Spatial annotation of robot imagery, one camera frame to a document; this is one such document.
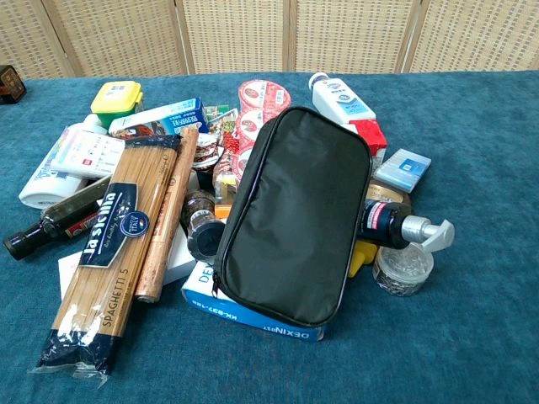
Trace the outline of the blue white calculator box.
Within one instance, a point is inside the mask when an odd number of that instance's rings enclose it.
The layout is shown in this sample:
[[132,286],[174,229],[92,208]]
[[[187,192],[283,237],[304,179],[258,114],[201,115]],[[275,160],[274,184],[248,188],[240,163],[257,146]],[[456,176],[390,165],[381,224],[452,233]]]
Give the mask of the blue white calculator box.
[[221,319],[302,341],[318,342],[324,337],[325,326],[299,327],[286,324],[239,305],[221,290],[217,291],[216,296],[213,292],[213,268],[207,263],[198,262],[182,286],[184,299],[194,308]]

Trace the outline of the small green box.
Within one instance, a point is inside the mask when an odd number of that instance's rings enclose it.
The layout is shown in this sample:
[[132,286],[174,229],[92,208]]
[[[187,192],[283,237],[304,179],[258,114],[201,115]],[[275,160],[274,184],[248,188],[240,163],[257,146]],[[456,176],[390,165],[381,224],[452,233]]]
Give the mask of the small green box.
[[207,105],[204,107],[206,118],[209,121],[215,119],[222,114],[225,114],[229,109],[230,108],[228,104]]

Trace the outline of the flat white box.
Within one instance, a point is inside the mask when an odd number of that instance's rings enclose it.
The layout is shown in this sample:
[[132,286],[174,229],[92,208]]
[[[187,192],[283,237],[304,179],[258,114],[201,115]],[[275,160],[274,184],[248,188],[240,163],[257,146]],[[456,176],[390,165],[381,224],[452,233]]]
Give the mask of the flat white box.
[[[199,186],[197,174],[192,172],[189,177],[186,193],[190,190],[196,190]],[[170,284],[190,274],[195,266],[195,258],[189,252],[187,247],[186,231],[180,224],[173,239],[173,245],[170,250],[167,262],[167,270],[163,279],[163,286]]]

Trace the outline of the woven folding screen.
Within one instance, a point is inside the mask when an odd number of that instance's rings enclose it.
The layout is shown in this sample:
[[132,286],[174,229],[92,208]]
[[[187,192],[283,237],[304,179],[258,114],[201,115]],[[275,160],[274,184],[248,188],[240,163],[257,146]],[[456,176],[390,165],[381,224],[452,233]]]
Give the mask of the woven folding screen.
[[25,78],[539,70],[539,0],[0,0]]

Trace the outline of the black zip pouch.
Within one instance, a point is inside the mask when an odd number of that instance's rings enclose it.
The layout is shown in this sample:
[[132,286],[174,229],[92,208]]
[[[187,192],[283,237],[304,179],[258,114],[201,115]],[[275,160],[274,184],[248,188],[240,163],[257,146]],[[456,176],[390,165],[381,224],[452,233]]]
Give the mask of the black zip pouch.
[[250,153],[214,263],[215,287],[280,322],[320,327],[337,312],[371,152],[304,107],[267,122]]

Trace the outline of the red white carton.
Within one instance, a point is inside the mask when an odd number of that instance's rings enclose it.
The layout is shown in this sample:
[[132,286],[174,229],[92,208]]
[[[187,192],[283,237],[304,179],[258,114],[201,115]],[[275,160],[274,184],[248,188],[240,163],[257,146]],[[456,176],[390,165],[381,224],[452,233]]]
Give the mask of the red white carton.
[[351,120],[357,134],[363,138],[370,148],[372,156],[372,172],[382,164],[387,149],[387,139],[377,120]]

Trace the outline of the brown white sachet packet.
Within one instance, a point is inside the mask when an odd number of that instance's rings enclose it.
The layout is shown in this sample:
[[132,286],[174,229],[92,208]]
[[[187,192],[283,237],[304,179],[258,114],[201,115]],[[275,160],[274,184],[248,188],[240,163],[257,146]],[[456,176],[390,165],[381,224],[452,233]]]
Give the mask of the brown white sachet packet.
[[213,167],[219,160],[222,149],[216,136],[200,133],[195,149],[195,158],[192,168],[197,171],[204,171]]

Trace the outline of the colourful snack packet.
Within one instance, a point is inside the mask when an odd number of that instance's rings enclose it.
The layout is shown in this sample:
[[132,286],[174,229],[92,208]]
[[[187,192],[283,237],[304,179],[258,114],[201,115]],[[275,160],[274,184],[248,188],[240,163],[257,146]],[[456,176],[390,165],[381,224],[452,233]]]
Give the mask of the colourful snack packet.
[[237,109],[230,109],[209,121],[209,134],[214,136],[219,144],[224,142],[226,134],[231,135],[235,130],[238,117]]

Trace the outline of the yellow plastic object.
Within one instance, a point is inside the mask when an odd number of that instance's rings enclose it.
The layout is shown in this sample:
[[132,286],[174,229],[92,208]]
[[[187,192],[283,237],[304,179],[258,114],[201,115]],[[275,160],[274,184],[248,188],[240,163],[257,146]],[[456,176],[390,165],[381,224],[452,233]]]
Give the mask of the yellow plastic object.
[[348,277],[354,278],[364,265],[375,260],[378,246],[369,242],[356,241],[350,261]]

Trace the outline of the black top pepper grinder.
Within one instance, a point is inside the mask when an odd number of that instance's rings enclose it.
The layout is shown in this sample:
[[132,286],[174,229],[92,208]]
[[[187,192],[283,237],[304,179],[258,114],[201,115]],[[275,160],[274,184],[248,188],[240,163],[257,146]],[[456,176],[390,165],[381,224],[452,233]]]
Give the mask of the black top pepper grinder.
[[197,261],[214,263],[225,228],[216,218],[214,197],[201,189],[189,191],[184,198],[182,218],[191,255]]

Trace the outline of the white bottle blue label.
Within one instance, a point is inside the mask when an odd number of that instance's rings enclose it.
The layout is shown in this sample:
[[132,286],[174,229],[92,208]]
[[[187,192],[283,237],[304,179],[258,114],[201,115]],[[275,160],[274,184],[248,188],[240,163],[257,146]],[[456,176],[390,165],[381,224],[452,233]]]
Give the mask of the white bottle blue label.
[[337,124],[376,118],[375,112],[339,78],[317,72],[310,77],[308,87],[312,92],[314,107],[321,115]]

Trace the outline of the colour highlighter marker pack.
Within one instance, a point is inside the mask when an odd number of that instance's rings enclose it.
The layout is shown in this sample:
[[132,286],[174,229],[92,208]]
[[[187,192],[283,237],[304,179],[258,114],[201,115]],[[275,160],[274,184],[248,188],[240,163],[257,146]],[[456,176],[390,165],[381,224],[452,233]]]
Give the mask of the colour highlighter marker pack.
[[107,135],[66,128],[51,168],[80,178],[103,178],[114,173],[125,142]]

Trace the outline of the copper brown foil roll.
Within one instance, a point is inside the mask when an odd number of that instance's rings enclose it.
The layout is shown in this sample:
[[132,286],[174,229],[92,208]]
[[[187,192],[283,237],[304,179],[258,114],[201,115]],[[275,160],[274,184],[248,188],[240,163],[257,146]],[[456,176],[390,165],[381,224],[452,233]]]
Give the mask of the copper brown foil roll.
[[160,298],[168,256],[179,226],[179,217],[195,158],[199,131],[194,127],[185,128],[182,129],[181,135],[179,155],[173,167],[135,291],[135,297],[145,303],[155,303]]

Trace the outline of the dark olive oil bottle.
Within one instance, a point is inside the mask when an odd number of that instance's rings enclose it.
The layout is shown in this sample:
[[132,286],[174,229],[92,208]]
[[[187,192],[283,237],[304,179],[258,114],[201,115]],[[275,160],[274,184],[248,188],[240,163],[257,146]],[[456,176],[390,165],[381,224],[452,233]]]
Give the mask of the dark olive oil bottle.
[[67,240],[89,230],[97,220],[99,200],[104,197],[110,180],[110,176],[101,178],[46,208],[39,222],[6,237],[3,245],[13,258],[20,260],[45,244]]

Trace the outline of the red white yogurt cup pack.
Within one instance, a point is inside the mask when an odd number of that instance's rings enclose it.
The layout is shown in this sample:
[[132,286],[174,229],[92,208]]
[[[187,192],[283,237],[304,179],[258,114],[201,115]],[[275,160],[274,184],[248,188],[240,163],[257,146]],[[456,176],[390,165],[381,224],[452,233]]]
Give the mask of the red white yogurt cup pack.
[[215,188],[239,185],[254,143],[264,124],[291,106],[291,96],[280,84],[255,79],[238,89],[240,111],[231,135],[226,134],[224,152],[214,167]]

